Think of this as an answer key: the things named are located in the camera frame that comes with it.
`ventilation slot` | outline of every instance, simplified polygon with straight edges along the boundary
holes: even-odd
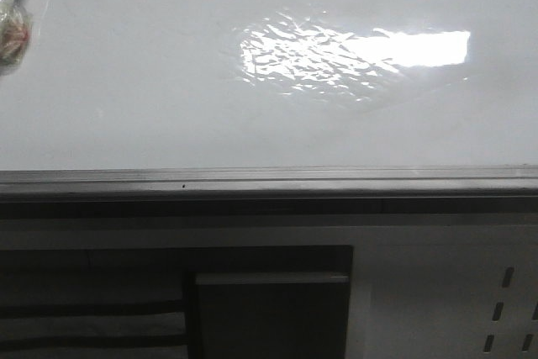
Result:
[[[495,311],[493,311],[493,317],[491,320],[499,321],[501,319],[501,314],[503,313],[504,303],[497,303],[495,305]]]
[[[495,339],[495,335],[488,335],[488,338],[486,338],[486,343],[484,344],[484,353],[491,352],[493,348],[494,339]]]
[[[528,352],[529,349],[530,349],[530,344],[532,344],[532,338],[533,338],[533,335],[532,334],[528,334],[526,337],[525,337],[525,340],[523,341],[523,346],[521,347],[521,351],[522,352]]]
[[[503,278],[503,288],[509,288],[512,283],[512,277],[514,277],[514,267],[506,268]]]

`metal strip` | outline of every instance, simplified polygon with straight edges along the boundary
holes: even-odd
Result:
[[[538,166],[0,172],[0,200],[535,196]]]
[[[349,275],[340,272],[200,273],[196,276],[196,284],[204,286],[349,283],[349,281]]]

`white countertop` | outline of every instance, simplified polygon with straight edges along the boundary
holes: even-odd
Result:
[[[538,164],[536,0],[24,0],[0,170]]]

